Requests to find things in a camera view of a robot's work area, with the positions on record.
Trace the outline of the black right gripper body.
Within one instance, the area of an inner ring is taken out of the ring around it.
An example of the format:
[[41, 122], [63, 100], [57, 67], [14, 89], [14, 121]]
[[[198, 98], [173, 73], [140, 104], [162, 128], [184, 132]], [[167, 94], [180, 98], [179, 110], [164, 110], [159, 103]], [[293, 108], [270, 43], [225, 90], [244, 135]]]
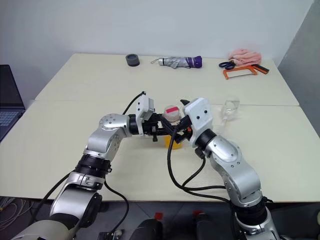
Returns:
[[174, 137], [174, 141], [177, 144], [182, 143], [184, 140], [189, 141], [190, 138], [193, 135], [193, 130], [191, 128], [191, 126], [187, 126], [185, 129], [179, 129], [179, 131], [177, 131], [175, 137]]

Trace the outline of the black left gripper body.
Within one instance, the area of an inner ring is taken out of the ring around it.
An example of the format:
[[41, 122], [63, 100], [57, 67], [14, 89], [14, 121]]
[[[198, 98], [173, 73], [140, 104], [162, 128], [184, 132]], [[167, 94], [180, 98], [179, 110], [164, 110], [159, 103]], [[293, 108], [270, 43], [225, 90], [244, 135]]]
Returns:
[[152, 141], [157, 142], [158, 136], [165, 135], [165, 129], [159, 127], [161, 123], [162, 114], [153, 113], [149, 120], [145, 120], [143, 123], [143, 133], [148, 136], [152, 136]]

